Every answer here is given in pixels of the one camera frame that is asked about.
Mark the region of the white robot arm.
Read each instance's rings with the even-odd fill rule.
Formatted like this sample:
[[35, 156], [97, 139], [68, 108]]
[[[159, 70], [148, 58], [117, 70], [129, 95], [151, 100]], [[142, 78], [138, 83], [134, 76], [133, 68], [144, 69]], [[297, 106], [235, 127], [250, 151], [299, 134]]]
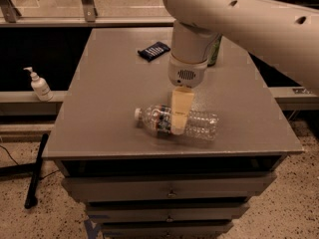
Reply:
[[162, 0], [174, 18], [171, 130], [182, 134], [209, 49], [221, 35], [307, 90], [319, 91], [319, 12], [274, 0]]

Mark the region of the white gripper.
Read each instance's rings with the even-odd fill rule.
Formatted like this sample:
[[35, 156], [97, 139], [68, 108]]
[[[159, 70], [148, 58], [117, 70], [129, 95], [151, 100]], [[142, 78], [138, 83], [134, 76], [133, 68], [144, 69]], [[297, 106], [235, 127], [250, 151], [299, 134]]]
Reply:
[[206, 68], [207, 61], [186, 63], [177, 59], [173, 54], [169, 55], [168, 78], [174, 86], [179, 86], [171, 94], [171, 132], [173, 134], [184, 133], [194, 98], [192, 89], [203, 81]]

